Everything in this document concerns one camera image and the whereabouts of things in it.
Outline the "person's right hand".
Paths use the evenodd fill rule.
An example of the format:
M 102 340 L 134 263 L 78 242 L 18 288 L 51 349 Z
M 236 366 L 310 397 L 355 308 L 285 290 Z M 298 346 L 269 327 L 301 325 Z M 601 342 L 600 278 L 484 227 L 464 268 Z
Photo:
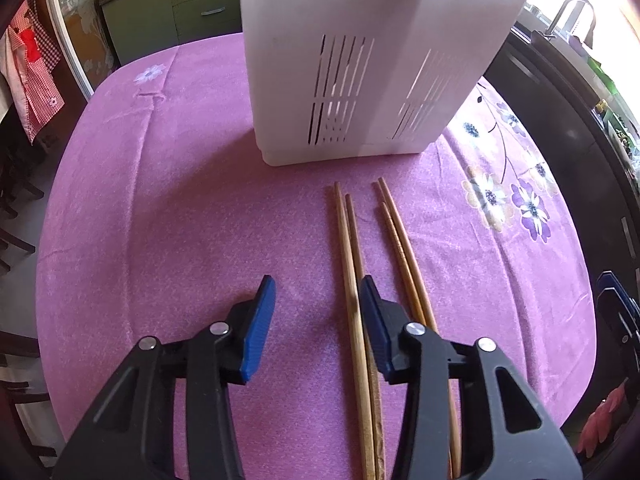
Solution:
M 610 435 L 614 415 L 626 401 L 626 385 L 627 381 L 624 380 L 589 415 L 578 439 L 577 454 L 585 453 L 586 457 L 590 458 L 596 447 Z

